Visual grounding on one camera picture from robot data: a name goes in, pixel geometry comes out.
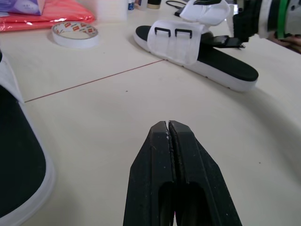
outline purple package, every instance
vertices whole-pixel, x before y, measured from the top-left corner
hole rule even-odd
[[[0,0],[0,12],[42,15],[45,0]]]

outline small bottle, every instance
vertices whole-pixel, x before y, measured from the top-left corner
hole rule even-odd
[[[147,4],[147,8],[159,9],[160,5],[161,5],[161,0],[149,0]]]
[[[146,10],[148,0],[136,0],[135,5],[140,10]]]
[[[135,0],[128,0],[128,10],[134,10]]]

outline slide sandal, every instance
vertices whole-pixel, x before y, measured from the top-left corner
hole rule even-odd
[[[138,27],[134,40],[144,50],[234,91],[253,89],[258,72],[246,63],[202,44],[202,27],[186,22],[157,21],[153,26]]]
[[[50,196],[55,171],[28,121],[8,60],[0,58],[0,226],[19,226]]]
[[[144,50],[183,66],[234,91],[252,90],[258,72],[206,42],[212,37],[208,27],[220,24],[230,13],[225,0],[212,6],[190,0],[180,17],[191,22],[156,21],[136,29],[134,40]]]

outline red fabric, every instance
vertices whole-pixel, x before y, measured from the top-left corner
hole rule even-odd
[[[91,23],[95,17],[75,0],[46,0],[41,16],[10,13],[0,17],[0,32],[49,28],[63,21]]]

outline table surface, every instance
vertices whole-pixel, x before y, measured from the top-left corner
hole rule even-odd
[[[26,109],[57,171],[50,200],[25,226],[122,225],[129,169],[150,127],[189,125],[219,164],[244,226],[301,222],[301,55],[251,38],[224,52],[255,67],[257,88],[236,93],[139,48],[140,25],[174,8],[99,24],[100,43],[75,50],[50,30],[2,33]],[[212,28],[228,34],[226,24]]]

